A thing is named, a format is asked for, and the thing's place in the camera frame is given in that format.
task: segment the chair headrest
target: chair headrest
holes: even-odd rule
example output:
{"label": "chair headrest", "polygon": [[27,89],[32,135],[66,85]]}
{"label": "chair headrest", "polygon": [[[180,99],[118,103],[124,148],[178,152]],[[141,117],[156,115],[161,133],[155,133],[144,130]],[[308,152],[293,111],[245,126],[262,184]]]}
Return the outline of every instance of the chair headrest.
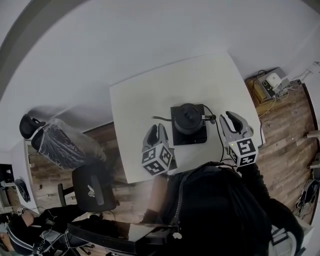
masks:
{"label": "chair headrest", "polygon": [[28,114],[25,114],[20,121],[19,130],[22,137],[24,137],[25,139],[30,139],[34,135],[36,130],[39,127],[44,126],[45,124],[46,122],[40,122],[35,118],[31,119]]}

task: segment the black pants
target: black pants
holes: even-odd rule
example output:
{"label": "black pants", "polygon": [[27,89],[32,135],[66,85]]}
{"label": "black pants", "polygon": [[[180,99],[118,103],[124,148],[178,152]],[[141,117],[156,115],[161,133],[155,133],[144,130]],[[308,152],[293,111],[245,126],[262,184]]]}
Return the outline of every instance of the black pants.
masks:
{"label": "black pants", "polygon": [[42,226],[49,220],[55,223],[53,226],[55,231],[64,233],[68,223],[85,213],[79,209],[77,204],[70,204],[45,210],[39,217],[34,219],[33,223]]}

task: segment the black round container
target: black round container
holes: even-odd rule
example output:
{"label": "black round container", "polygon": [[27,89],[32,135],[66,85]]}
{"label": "black round container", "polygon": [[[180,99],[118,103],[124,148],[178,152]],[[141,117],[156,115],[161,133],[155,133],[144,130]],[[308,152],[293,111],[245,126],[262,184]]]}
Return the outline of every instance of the black round container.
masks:
{"label": "black round container", "polygon": [[185,135],[198,132],[204,125],[201,110],[194,104],[186,103],[178,107],[174,115],[174,126]]}

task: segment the black square base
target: black square base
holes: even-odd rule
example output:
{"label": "black square base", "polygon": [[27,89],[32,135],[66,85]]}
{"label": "black square base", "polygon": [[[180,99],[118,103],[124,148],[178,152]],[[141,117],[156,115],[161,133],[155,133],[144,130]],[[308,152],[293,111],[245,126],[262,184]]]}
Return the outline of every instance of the black square base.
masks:
{"label": "black square base", "polygon": [[[205,114],[205,108],[203,104],[196,105],[200,110],[202,115]],[[192,145],[192,144],[202,144],[207,141],[207,127],[206,122],[204,122],[204,125],[202,128],[194,134],[191,135],[185,135],[182,134],[177,130],[175,127],[175,112],[177,110],[178,106],[171,107],[171,119],[172,119],[172,136],[173,136],[173,145],[174,146],[180,146],[180,145]]]}

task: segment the logo on chair seat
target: logo on chair seat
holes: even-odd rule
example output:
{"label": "logo on chair seat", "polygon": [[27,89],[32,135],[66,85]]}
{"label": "logo on chair seat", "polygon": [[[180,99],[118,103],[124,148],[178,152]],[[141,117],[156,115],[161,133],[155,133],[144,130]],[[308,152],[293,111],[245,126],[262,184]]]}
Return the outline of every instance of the logo on chair seat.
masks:
{"label": "logo on chair seat", "polygon": [[90,190],[90,191],[88,192],[88,196],[94,198],[94,197],[96,196],[94,189],[93,189],[90,185],[88,185],[88,188],[89,188],[89,190]]}

